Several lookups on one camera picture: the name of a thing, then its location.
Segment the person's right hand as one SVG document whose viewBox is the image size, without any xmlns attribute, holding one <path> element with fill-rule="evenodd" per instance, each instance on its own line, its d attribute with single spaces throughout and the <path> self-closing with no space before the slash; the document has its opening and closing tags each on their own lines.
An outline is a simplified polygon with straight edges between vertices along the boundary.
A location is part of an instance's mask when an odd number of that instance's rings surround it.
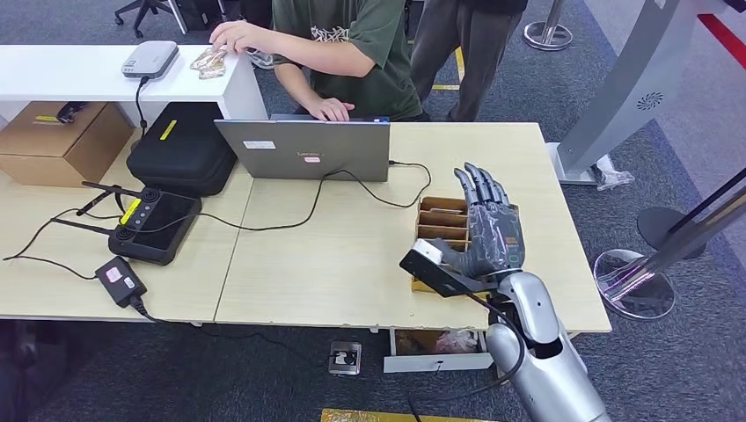
<svg viewBox="0 0 746 422">
<path fill-rule="evenodd" d="M 312 98 L 304 104 L 305 110 L 317 120 L 350 121 L 355 105 L 336 98 Z"/>
</svg>

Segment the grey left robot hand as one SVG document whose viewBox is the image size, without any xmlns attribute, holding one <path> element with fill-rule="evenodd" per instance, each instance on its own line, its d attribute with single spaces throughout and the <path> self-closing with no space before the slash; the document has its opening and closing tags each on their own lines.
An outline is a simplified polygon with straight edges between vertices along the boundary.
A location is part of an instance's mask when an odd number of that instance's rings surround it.
<svg viewBox="0 0 746 422">
<path fill-rule="evenodd" d="M 487 170 L 466 163 L 454 175 L 464 190 L 471 243 L 459 252 L 441 238 L 431 240 L 441 253 L 440 263 L 474 279 L 520 270 L 525 244 L 518 207 Z"/>
</svg>

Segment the person's left hand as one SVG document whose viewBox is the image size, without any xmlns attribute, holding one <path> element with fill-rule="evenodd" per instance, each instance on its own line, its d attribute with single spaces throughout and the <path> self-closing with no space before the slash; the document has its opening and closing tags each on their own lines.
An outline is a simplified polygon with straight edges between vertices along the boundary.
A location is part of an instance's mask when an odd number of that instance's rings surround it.
<svg viewBox="0 0 746 422">
<path fill-rule="evenodd" d="M 210 34 L 209 43 L 213 49 L 226 46 L 240 53 L 250 48 L 262 48 L 269 33 L 266 28 L 243 20 L 223 22 Z"/>
</svg>

